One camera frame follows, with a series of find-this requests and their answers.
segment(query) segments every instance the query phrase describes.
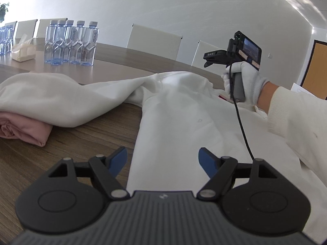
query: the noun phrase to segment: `tissue box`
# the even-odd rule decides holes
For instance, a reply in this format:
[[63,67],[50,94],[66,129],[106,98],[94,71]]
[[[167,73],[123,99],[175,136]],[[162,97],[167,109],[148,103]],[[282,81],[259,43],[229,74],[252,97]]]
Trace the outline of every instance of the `tissue box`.
[[35,58],[36,47],[30,44],[32,38],[27,41],[25,39],[26,36],[22,36],[20,43],[11,49],[11,58],[17,62],[24,62]]

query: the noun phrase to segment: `black cable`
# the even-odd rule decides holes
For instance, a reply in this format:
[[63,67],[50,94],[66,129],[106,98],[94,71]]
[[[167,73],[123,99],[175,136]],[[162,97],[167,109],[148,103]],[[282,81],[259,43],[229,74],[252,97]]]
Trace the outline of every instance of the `black cable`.
[[234,83],[233,83],[233,87],[232,87],[232,74],[231,74],[231,70],[232,70],[232,64],[229,66],[229,84],[230,84],[231,98],[232,98],[232,100],[234,102],[234,105],[235,105],[238,122],[239,122],[240,127],[241,127],[241,131],[242,131],[242,134],[243,134],[243,138],[244,138],[244,142],[245,142],[246,148],[247,148],[247,150],[248,150],[248,152],[250,154],[250,157],[252,158],[252,160],[254,160],[253,154],[251,152],[250,146],[249,146],[249,144],[247,142],[247,139],[246,139],[246,136],[245,136],[243,125],[242,125],[242,122],[241,122],[240,113],[238,112],[238,107],[237,107],[237,104],[236,104],[236,101],[235,101],[235,98],[234,98],[234,93],[233,93],[234,92]]

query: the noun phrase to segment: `plastic bottle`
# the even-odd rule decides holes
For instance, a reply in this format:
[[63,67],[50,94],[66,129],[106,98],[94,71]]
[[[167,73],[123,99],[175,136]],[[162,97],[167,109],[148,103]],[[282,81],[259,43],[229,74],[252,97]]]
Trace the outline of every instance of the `plastic bottle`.
[[6,53],[6,38],[5,36],[5,27],[0,28],[0,55],[4,55]]
[[13,37],[14,37],[13,25],[9,25],[7,31],[6,53],[11,52]]
[[61,65],[63,63],[63,50],[65,48],[66,20],[59,20],[55,27],[55,38],[52,46],[52,65]]
[[4,27],[4,53],[6,54],[7,53],[7,39],[8,39],[8,29],[9,29],[9,26],[5,26]]
[[69,61],[69,52],[72,44],[71,35],[72,35],[72,25],[74,20],[67,20],[66,22],[66,35],[65,35],[65,48],[63,50],[63,62]]
[[98,39],[99,34],[99,29],[96,28],[97,25],[98,22],[91,21],[90,26],[85,31],[81,65],[93,65],[96,41]]
[[81,63],[81,56],[82,56],[82,47],[83,47],[83,40],[85,35],[85,21],[79,20],[77,21],[76,27],[72,28],[71,40],[72,44],[70,47],[69,53],[69,62],[73,64]]
[[44,46],[44,62],[51,63],[51,56],[52,56],[52,46],[53,40],[55,37],[55,29],[58,20],[51,20],[50,26],[46,28],[45,32],[45,46]]

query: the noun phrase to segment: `gloved hand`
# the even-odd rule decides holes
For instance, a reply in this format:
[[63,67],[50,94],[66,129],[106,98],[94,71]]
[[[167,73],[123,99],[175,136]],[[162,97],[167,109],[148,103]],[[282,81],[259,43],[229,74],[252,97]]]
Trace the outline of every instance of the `gloved hand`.
[[[221,77],[224,80],[225,91],[230,95],[231,85],[229,82],[229,68],[229,66],[226,68],[226,73],[223,73]],[[262,77],[259,71],[247,62],[232,64],[231,73],[239,72],[242,73],[245,102],[257,105],[262,88],[269,82],[268,78]]]

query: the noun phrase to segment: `white chair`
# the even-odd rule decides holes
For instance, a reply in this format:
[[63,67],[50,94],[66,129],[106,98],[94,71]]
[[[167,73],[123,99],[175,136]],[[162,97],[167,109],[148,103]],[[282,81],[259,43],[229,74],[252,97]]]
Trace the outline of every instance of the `white chair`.
[[204,60],[203,56],[206,52],[214,51],[214,50],[221,50],[219,47],[206,43],[202,40],[199,40],[197,45],[197,51],[195,52],[192,66],[197,68],[201,68],[203,70],[212,72],[217,75],[222,75],[226,70],[226,65],[222,64],[212,64],[206,68],[204,68],[204,64],[206,60]]
[[15,32],[16,24],[17,24],[17,21],[15,21],[15,22],[9,22],[9,23],[6,23],[5,26],[10,26],[10,25],[12,25],[12,28],[14,29],[14,32]]
[[51,20],[67,20],[68,18],[49,18],[49,19],[40,19],[38,32],[36,38],[45,38],[46,27],[50,25]]
[[182,37],[133,24],[126,48],[176,60]]
[[24,34],[27,35],[27,39],[30,39],[34,35],[35,25],[37,19],[27,20],[27,21],[19,21],[15,38],[22,38]]

